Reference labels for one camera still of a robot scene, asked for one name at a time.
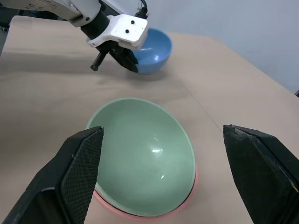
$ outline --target table surface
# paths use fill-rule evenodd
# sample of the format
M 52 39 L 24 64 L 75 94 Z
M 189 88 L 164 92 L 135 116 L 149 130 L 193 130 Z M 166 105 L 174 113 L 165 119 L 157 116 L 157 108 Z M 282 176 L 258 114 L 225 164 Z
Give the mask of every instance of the table surface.
M 251 224 L 235 187 L 222 126 L 276 136 L 299 158 L 299 98 L 205 36 L 170 33 L 161 71 L 134 74 L 109 56 L 98 72 L 85 36 L 64 21 L 14 17 L 0 58 L 0 220 L 64 140 L 104 103 L 138 97 L 164 107 L 194 147 L 199 185 L 190 203 L 157 224 Z M 133 224 L 92 199 L 86 224 Z

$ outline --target beige table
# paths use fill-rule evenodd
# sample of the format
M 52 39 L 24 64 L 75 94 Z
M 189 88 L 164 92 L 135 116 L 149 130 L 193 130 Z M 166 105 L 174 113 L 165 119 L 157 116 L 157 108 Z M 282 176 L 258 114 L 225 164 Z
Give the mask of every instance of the beige table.
M 104 103 L 120 97 L 151 100 L 188 133 L 199 185 L 176 215 L 148 223 L 251 224 L 229 168 L 222 126 L 235 124 L 277 136 L 299 157 L 299 98 L 209 37 L 170 34 L 167 65 L 140 76 L 97 51 L 68 22 L 14 17 L 0 58 L 0 221 L 36 172 L 70 135 L 85 128 Z M 138 223 L 92 199 L 87 224 Z

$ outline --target pink bowl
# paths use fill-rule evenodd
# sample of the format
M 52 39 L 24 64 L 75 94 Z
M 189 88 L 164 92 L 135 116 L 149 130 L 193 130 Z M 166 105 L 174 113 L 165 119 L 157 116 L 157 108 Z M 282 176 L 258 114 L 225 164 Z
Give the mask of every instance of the pink bowl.
M 161 219 L 161 218 L 165 218 L 168 216 L 171 216 L 179 211 L 181 211 L 184 207 L 186 207 L 186 205 L 191 201 L 192 196 L 194 195 L 196 189 L 197 189 L 197 185 L 198 185 L 198 168 L 196 166 L 196 174 L 195 174 L 195 180 L 194 180 L 194 185 L 191 189 L 191 192 L 189 194 L 189 196 L 186 198 L 186 200 L 180 205 L 178 206 L 175 210 L 165 214 L 165 215 L 161 215 L 161 216 L 157 216 L 157 217 L 142 217 L 142 216 L 135 216 L 129 213 L 126 213 L 124 211 L 121 211 L 115 207 L 113 207 L 112 205 L 110 205 L 108 202 L 106 202 L 95 190 L 93 191 L 93 196 L 108 210 L 116 213 L 119 216 L 122 217 L 126 217 L 126 218 L 130 218 L 133 220 L 137 220 L 137 221 L 153 221 L 153 220 L 157 220 L 157 219 Z

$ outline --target white wall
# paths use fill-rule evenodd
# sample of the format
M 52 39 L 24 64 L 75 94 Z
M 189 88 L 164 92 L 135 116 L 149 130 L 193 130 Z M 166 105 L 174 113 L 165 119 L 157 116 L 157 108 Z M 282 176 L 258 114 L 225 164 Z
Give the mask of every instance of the white wall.
M 107 0 L 134 14 L 139 0 Z M 295 93 L 299 89 L 299 0 L 147 0 L 149 24 L 208 35 Z

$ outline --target blue bowl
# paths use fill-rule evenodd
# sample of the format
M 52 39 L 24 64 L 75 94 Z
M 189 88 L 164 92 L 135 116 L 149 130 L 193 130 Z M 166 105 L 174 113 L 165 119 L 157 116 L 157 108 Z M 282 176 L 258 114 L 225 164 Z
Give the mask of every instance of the blue bowl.
M 140 50 L 132 50 L 137 58 L 138 73 L 150 74 L 158 71 L 167 62 L 172 50 L 170 37 L 164 32 L 149 28 L 148 36 Z

